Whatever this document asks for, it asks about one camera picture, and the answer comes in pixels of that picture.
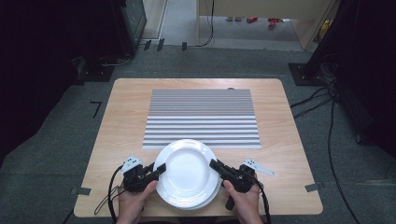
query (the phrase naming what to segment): black stand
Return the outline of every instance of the black stand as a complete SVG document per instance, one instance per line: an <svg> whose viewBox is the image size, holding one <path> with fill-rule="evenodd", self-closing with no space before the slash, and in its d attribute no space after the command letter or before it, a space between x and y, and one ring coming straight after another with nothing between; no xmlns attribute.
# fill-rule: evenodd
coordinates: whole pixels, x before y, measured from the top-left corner
<svg viewBox="0 0 396 224"><path fill-rule="evenodd" d="M293 75L296 86L326 86L327 83L316 76L308 76L305 73L306 63L289 63L289 69Z"/></svg>

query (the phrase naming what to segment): wooden table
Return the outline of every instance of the wooden table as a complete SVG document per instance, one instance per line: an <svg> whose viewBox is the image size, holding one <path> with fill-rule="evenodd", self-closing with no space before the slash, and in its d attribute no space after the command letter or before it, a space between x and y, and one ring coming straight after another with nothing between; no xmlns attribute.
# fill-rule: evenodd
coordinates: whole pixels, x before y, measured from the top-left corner
<svg viewBox="0 0 396 224"><path fill-rule="evenodd" d="M200 45L200 16L212 15L212 1L196 1L196 44ZM339 0L216 0L213 16L292 19L300 44L307 49L338 6Z"/></svg>
<svg viewBox="0 0 396 224"><path fill-rule="evenodd" d="M275 176L258 173L272 215L321 213L318 192L307 192L304 187L313 184L314 179L278 79L122 78L114 84L82 183L83 188L92 192L90 196L78 196L76 216L95 217L93 211L106 196L111 176L129 155L142 159L144 165L156 160L160 150L142 149L152 90L228 88L250 89L262 149L214 149L216 157L232 167L252 158L276 173ZM117 175L115 185L121 180L122 175ZM142 216L233 216L224 207L226 201L225 191L220 188L217 197L206 207L184 211L169 205L155 192L150 195ZM114 204L117 212L118 201ZM97 216L110 216L106 205Z"/></svg>

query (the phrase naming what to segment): red object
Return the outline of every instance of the red object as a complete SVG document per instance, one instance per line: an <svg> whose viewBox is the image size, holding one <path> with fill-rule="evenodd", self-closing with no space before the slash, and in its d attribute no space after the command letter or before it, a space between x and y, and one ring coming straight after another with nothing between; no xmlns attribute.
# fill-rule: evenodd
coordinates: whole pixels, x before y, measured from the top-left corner
<svg viewBox="0 0 396 224"><path fill-rule="evenodd" d="M254 21L257 21L259 18L257 17L247 17L247 23L252 23Z"/></svg>
<svg viewBox="0 0 396 224"><path fill-rule="evenodd" d="M276 26L276 23L280 21L280 19L268 19L268 21L270 22L270 24L268 25L268 27L270 29L274 29L274 27Z"/></svg>

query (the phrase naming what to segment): finger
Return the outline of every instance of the finger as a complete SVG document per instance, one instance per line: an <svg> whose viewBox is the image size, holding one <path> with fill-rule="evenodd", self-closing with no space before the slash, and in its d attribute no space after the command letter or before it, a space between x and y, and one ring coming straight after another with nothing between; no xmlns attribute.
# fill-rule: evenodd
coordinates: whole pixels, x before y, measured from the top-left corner
<svg viewBox="0 0 396 224"><path fill-rule="evenodd" d="M253 186L251 186L249 192L254 192L254 193L260 194L260 188L257 184L254 184Z"/></svg>
<svg viewBox="0 0 396 224"><path fill-rule="evenodd" d="M235 188L233 187L233 184L230 181L224 180L223 185L225 190L227 190L227 192L229 193L229 195L233 196L235 194Z"/></svg>

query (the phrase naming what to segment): wire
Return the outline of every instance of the wire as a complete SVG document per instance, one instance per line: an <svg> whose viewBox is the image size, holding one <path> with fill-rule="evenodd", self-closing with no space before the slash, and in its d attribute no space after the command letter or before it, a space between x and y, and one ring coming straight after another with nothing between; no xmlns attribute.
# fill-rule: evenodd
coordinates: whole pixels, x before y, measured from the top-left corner
<svg viewBox="0 0 396 224"><path fill-rule="evenodd" d="M113 206L113 201L111 200L111 190L113 187L113 182L114 178L116 177L117 172L122 168L120 166L117 168L117 170L114 172L113 176L111 176L110 184L108 185L108 193L107 193L107 203L108 203L108 210L110 210L111 218L113 218L113 222L117 222L117 216L116 213L114 212L114 206Z"/></svg>
<svg viewBox="0 0 396 224"><path fill-rule="evenodd" d="M215 10L215 0L212 0L212 11L211 11L211 18L210 18L210 36L206 40L206 42L203 45L197 45L196 47L204 47L208 45L212 40L214 40L213 34L214 34L214 29L213 29L213 13Z"/></svg>
<svg viewBox="0 0 396 224"><path fill-rule="evenodd" d="M67 217L64 219L63 224L65 224L67 222L67 220L73 215L74 212L74 208L69 212L69 214L67 215Z"/></svg>
<svg viewBox="0 0 396 224"><path fill-rule="evenodd" d="M331 139L332 139L332 126L334 122L334 105L335 105L335 100L332 101L332 113L331 113L331 122L330 122L330 129L329 129L329 135L327 138L327 149L328 149L328 154L329 154L329 162L330 162L330 167L332 169L332 175L335 180L335 184L337 185L338 190L340 191L341 197L344 200L344 203L346 204L347 209L349 210L349 213L352 215L353 219L355 219L356 223L359 224L358 219L356 218L355 214L353 213L352 209L349 206L349 203L347 202L347 198L341 188L340 182L338 181L338 177L334 171L334 166L332 164L332 150L331 150Z"/></svg>
<svg viewBox="0 0 396 224"><path fill-rule="evenodd" d="M115 195L112 199L111 202L113 202L113 200L117 197L119 197L121 194L123 194L123 192L125 192L126 189L124 189L121 193L118 193L117 195Z"/></svg>
<svg viewBox="0 0 396 224"><path fill-rule="evenodd" d="M333 89L333 84L335 83L335 81L336 80L334 80L334 81L332 81L330 84L329 84L329 89L328 89L328 93L329 93L329 95L336 101L336 102L338 102L338 94L337 94L337 92L336 92L336 90L334 90Z"/></svg>
<svg viewBox="0 0 396 224"><path fill-rule="evenodd" d="M116 190L118 189L118 186L114 187L111 190L111 195L114 194L114 192L116 192ZM98 204L98 206L95 208L95 211L93 212L95 215L98 215L98 213L100 212L100 210L102 209L103 205L105 205L107 201L107 195L105 196L105 198Z"/></svg>
<svg viewBox="0 0 396 224"><path fill-rule="evenodd" d="M334 76L334 71L336 70L336 68L334 68L334 67L335 67L335 64L327 63L327 62L323 62L320 65L320 70L321 70L321 72L323 74L323 77L325 79L329 78L331 80L331 81L329 81L329 80L326 79L326 81L329 82L329 83L336 79L336 77Z"/></svg>
<svg viewBox="0 0 396 224"><path fill-rule="evenodd" d="M305 114L311 112L312 110L314 110L314 109L316 109L316 108L318 108L318 107L321 107L321 106L323 106L323 105L326 105L326 104L329 103L331 100L332 100L332 98L327 99L327 100L325 100L325 101L319 103L318 105L315 105L315 106L312 107L312 108L309 108L309 109L307 109L307 110L304 110L304 111L298 113L297 115L294 115L293 117L294 117L295 119L297 119L297 118L299 118L300 116L305 115Z"/></svg>
<svg viewBox="0 0 396 224"><path fill-rule="evenodd" d="M264 212L265 212L265 217L267 219L267 224L271 224L270 205L268 203L267 196L265 195L264 187L262 186L262 183L254 175L251 175L246 171L243 171L243 173L244 175L249 176L254 181L254 183L259 186L260 192L262 193L262 202L264 204Z"/></svg>
<svg viewBox="0 0 396 224"><path fill-rule="evenodd" d="M293 107L295 107L295 106L297 106L297 105L305 104L306 102L312 100L318 92L323 91L323 90L327 90L327 89L328 89L328 87L323 87L323 88L318 89L318 90L315 91L309 98L307 98L307 99L305 99L305 100L302 100L302 101L300 101L300 102L298 102L298 103L295 103L295 104L291 105L290 108L293 108Z"/></svg>
<svg viewBox="0 0 396 224"><path fill-rule="evenodd" d="M134 57L134 54L131 54L127 60L125 60L122 63L102 63L102 66L106 67L106 66L121 66L121 65L125 65L126 63L128 63L129 61L131 61L131 59Z"/></svg>

